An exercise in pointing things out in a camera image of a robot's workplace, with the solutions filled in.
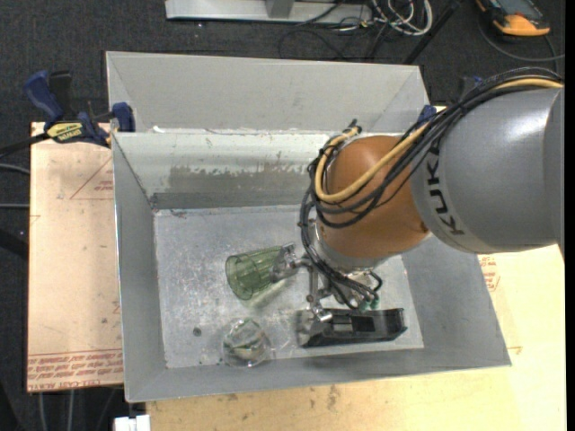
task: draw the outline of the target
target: clamp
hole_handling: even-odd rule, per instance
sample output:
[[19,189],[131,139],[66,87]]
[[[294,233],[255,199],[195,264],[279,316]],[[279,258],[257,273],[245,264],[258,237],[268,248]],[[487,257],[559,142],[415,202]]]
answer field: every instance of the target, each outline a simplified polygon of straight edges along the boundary
[[118,121],[118,131],[135,131],[132,109],[125,102],[113,104],[111,111],[94,116],[92,110],[75,113],[70,105],[72,75],[67,71],[48,75],[41,70],[24,84],[24,92],[31,102],[48,114],[44,135],[60,144],[86,142],[110,147],[110,133],[98,122],[107,119]]

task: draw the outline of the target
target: yellow label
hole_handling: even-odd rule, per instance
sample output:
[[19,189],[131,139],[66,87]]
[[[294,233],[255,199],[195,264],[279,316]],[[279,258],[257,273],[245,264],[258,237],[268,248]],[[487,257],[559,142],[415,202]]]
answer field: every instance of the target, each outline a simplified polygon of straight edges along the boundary
[[56,123],[52,128],[46,131],[52,138],[58,137],[58,140],[66,140],[70,136],[63,136],[67,133],[74,133],[72,136],[80,136],[82,134],[82,123]]

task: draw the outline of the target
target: clear glass object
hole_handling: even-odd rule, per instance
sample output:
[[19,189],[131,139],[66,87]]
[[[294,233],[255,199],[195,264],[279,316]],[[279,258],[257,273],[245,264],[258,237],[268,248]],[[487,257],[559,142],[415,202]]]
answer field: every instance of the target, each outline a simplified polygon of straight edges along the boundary
[[227,258],[227,282],[238,298],[250,300],[272,284],[271,267],[280,250],[275,246]]
[[254,367],[269,359],[271,344],[260,325],[251,318],[232,323],[223,341],[223,358],[233,367]]

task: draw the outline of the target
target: yellow cable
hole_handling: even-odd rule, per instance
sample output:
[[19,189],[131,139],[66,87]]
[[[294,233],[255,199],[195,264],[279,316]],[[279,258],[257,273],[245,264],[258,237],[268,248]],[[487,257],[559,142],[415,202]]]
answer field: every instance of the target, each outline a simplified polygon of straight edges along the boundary
[[540,86],[542,88],[562,88],[563,85],[553,80],[544,80],[543,78],[524,78],[522,80],[511,80],[509,82],[494,86],[492,89],[511,88],[514,86]]
[[[330,156],[330,154],[332,154],[332,150],[333,150],[331,147],[329,147],[325,151],[325,153],[323,154],[322,158],[320,159],[320,161],[317,165],[317,170],[315,172],[315,181],[314,181],[315,194],[317,195],[317,197],[320,200],[326,201],[328,203],[337,203],[339,201],[342,201],[345,198],[350,197],[357,190],[359,190],[364,184],[369,182],[381,168],[383,168],[386,164],[388,164],[395,156],[400,154],[403,150],[405,150],[405,148],[408,145],[410,145],[415,139],[417,139],[421,135],[421,133],[424,131],[424,129],[427,127],[427,125],[428,125],[428,123],[426,123],[425,125],[422,125],[421,128],[417,129],[412,134],[410,134],[408,137],[406,137],[402,142],[400,142],[396,147],[394,147],[389,153],[384,155],[383,158],[381,158],[381,160],[379,160],[374,166],[369,168],[361,177],[359,177],[353,183],[351,183],[351,185],[349,185],[346,189],[343,189],[343,190],[338,191],[337,193],[333,193],[331,195],[325,193],[323,191],[323,188],[322,188],[323,168],[325,167],[325,163],[327,162],[327,159]],[[331,145],[337,145],[338,143],[343,142],[344,140],[353,136],[353,134],[335,137],[330,142],[330,144]]]
[[[499,84],[498,86],[494,86],[492,89],[498,90],[501,88],[511,88],[515,86],[524,86],[524,85],[531,85],[531,86],[540,86],[542,88],[562,88],[563,84],[559,82],[554,82],[552,80],[545,80],[543,78],[525,78],[521,80],[511,80],[504,84]],[[369,168],[364,174],[356,179],[353,183],[351,183],[346,189],[343,189],[337,193],[327,194],[323,191],[322,182],[323,182],[323,170],[325,168],[325,164],[327,159],[333,152],[333,147],[338,145],[339,143],[349,139],[352,136],[355,136],[358,133],[358,128],[352,128],[352,131],[347,134],[342,134],[340,136],[335,137],[331,140],[328,144],[327,149],[320,158],[320,161],[317,165],[317,170],[315,172],[315,180],[314,180],[314,188],[315,194],[317,197],[328,203],[337,203],[340,202],[351,195],[353,195],[357,190],[359,190],[364,184],[369,182],[376,173],[383,168],[386,164],[388,164],[395,156],[400,154],[408,145],[410,145],[415,139],[417,139],[423,130],[427,127],[428,123],[421,126],[421,128],[417,129],[407,138],[405,138],[399,145],[394,147],[388,154],[386,154],[381,160],[379,160],[374,166]]]

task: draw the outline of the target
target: orange device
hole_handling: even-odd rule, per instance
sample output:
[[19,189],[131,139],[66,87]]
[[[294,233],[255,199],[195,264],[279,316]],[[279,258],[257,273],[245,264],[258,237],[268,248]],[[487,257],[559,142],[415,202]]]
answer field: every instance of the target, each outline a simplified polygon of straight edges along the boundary
[[536,37],[551,29],[531,0],[475,0],[499,35]]

